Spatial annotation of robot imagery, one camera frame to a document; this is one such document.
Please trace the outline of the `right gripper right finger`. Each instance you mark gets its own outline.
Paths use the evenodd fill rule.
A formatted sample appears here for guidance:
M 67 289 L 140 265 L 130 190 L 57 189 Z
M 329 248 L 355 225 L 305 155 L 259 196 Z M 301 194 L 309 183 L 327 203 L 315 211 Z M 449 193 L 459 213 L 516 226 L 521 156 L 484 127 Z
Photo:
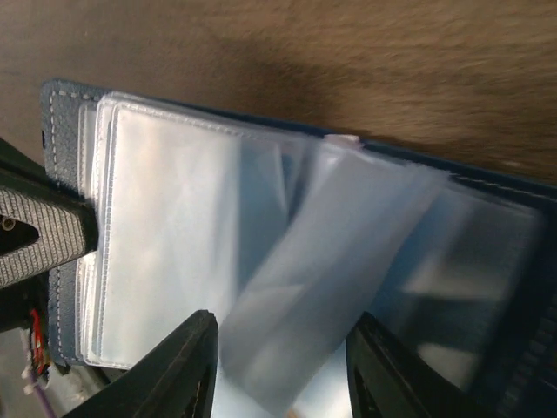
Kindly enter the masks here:
M 346 337 L 355 417 L 481 417 L 483 407 L 432 370 L 371 314 Z

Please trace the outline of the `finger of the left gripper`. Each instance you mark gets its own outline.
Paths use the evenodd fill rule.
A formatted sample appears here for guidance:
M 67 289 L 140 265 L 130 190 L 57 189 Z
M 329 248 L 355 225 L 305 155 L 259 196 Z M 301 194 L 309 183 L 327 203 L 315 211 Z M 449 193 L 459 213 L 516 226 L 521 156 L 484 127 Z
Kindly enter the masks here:
M 97 248 L 93 207 L 48 185 L 2 185 L 1 214 L 37 230 L 37 239 L 1 256 L 1 286 L 8 287 Z

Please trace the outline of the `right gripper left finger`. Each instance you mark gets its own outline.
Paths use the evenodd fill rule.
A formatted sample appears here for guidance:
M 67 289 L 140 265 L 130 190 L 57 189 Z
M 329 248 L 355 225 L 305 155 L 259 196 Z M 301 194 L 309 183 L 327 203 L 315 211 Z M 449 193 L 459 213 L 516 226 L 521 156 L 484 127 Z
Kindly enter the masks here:
M 198 310 L 68 417 L 209 417 L 218 365 L 218 323 Z

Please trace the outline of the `blue card holder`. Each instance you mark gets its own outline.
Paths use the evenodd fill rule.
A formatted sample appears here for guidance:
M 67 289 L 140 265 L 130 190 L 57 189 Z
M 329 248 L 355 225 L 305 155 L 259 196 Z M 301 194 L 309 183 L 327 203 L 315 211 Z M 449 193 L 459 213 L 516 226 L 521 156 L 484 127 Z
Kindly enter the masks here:
M 198 310 L 209 417 L 355 417 L 371 314 L 481 417 L 556 414 L 556 190 L 319 128 L 51 80 L 44 163 L 95 211 L 50 349 L 124 374 Z

